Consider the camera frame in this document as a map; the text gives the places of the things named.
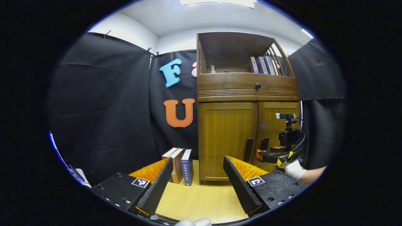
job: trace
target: table surface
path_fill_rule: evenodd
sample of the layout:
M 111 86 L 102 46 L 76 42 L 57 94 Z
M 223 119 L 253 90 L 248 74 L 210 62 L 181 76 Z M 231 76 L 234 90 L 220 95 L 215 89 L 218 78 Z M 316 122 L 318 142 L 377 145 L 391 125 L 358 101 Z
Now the table surface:
M 168 182 L 156 209 L 157 214 L 192 221 L 207 217 L 212 224 L 248 218 L 229 182 L 203 181 L 200 185 L 198 160 L 193 160 L 193 169 L 191 186 L 185 186 L 184 179 L 179 184 Z

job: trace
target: cable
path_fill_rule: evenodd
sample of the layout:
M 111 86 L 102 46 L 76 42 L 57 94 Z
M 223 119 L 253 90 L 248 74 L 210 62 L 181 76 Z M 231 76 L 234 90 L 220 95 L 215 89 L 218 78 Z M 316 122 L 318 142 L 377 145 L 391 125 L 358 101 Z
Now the cable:
M 296 150 L 296 148 L 298 148 L 303 143 L 305 137 L 306 137 L 306 135 L 303 136 L 303 140 L 293 150 Z
M 306 162 L 307 162 L 307 155 L 308 155 L 308 129 L 307 129 L 307 124 L 306 124 L 299 116 L 296 115 L 296 118 L 300 119 L 300 120 L 304 123 L 304 126 L 306 127 L 306 131 L 307 131 L 307 151 L 306 151 L 306 160 L 304 161 L 304 165 L 303 165 L 303 169 L 305 169 Z

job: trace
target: black clamp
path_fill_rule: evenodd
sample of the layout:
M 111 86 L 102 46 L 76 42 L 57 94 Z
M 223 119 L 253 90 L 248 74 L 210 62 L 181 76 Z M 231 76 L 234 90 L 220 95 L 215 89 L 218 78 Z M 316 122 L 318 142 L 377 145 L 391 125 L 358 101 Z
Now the black clamp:
M 110 30 L 109 32 L 111 32 L 111 31 L 112 31 L 112 30 Z M 109 32 L 108 32 L 108 33 L 106 33 L 106 34 L 103 36 L 103 38 L 106 38 L 106 35 L 107 35 L 107 34 L 109 34 Z

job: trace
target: black curtain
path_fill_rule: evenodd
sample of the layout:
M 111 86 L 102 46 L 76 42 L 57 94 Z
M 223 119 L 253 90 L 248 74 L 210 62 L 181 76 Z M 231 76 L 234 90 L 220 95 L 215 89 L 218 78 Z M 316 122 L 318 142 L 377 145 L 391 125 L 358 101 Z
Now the black curtain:
M 150 54 L 132 43 L 85 33 L 51 78 L 48 116 L 55 144 L 91 185 L 160 157 L 149 117 Z
M 301 164 L 306 164 L 306 169 L 327 166 L 341 151 L 347 118 L 347 83 L 337 61 L 317 39 L 295 51 L 288 60 L 303 105 L 302 130 L 306 132 L 307 127 L 309 133 L 308 153 L 303 153 L 305 162 Z M 307 150 L 307 142 L 301 147 Z
M 292 53 L 289 58 L 302 101 L 344 99 L 346 82 L 337 61 L 317 39 Z
M 196 62 L 196 50 L 183 50 L 165 53 L 159 57 L 152 57 L 150 70 L 150 114 L 154 141 L 159 156 L 172 147 L 192 149 L 193 159 L 198 160 L 198 124 L 197 124 L 197 78 L 191 75 L 193 63 Z M 160 67 L 180 59 L 180 81 L 170 87 L 166 87 L 166 79 Z M 166 110 L 163 102 L 177 100 L 176 117 L 179 120 L 185 118 L 185 105 L 183 99 L 193 98 L 193 121 L 186 127 L 172 127 L 166 122 Z

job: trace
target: book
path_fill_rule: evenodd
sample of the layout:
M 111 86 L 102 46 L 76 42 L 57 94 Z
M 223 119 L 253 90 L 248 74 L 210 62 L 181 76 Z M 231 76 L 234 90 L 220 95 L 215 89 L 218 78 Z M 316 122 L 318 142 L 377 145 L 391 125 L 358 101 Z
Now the book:
M 173 183 L 178 184 L 183 179 L 183 170 L 181 169 L 181 157 L 183 156 L 184 148 L 178 148 L 169 157 L 173 160 L 172 179 Z
M 176 151 L 176 150 L 177 150 L 177 148 L 171 148 L 169 151 L 167 151 L 165 154 L 162 155 L 162 159 L 169 158 L 169 156 L 171 154 L 173 154 L 174 151 Z
M 265 64 L 267 65 L 268 74 L 275 74 L 274 66 L 272 65 L 271 58 L 269 56 L 263 56 Z
M 257 57 L 256 61 L 257 61 L 258 71 L 262 74 L 268 74 L 267 67 L 265 66 L 264 58 Z
M 191 157 L 191 149 L 186 149 L 184 151 L 183 157 L 181 158 L 181 167 L 184 176 L 184 185 L 191 186 L 193 181 L 193 158 Z
M 268 54 L 268 57 L 271 59 L 272 65 L 274 67 L 275 75 L 279 75 L 278 70 L 277 70 L 277 63 L 275 61 L 275 58 L 272 54 Z
M 251 73 L 258 73 L 257 62 L 255 57 L 250 57 L 250 72 Z
M 171 148 L 169 151 L 167 151 L 165 154 L 162 155 L 162 159 L 169 158 L 169 156 L 170 156 L 171 154 L 173 154 L 174 151 L 176 151 L 177 149 L 178 149 L 178 148 L 175 148 L 175 147 Z M 170 174 L 170 177 L 169 177 L 169 182 L 172 182 L 172 183 L 173 183 L 173 177 L 172 177 L 171 174 Z

